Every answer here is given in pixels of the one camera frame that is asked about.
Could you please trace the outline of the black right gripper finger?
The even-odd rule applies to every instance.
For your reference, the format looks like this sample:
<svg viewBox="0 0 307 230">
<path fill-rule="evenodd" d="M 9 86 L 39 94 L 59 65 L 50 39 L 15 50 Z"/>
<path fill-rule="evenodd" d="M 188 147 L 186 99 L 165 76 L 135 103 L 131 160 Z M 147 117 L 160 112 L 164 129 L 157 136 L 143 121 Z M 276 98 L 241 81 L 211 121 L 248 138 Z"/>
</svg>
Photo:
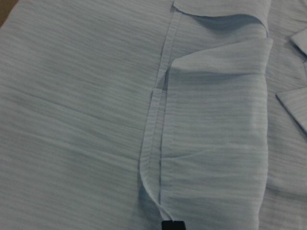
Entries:
<svg viewBox="0 0 307 230">
<path fill-rule="evenodd" d="M 163 220 L 161 222 L 162 230 L 186 230 L 184 221 Z"/>
</svg>

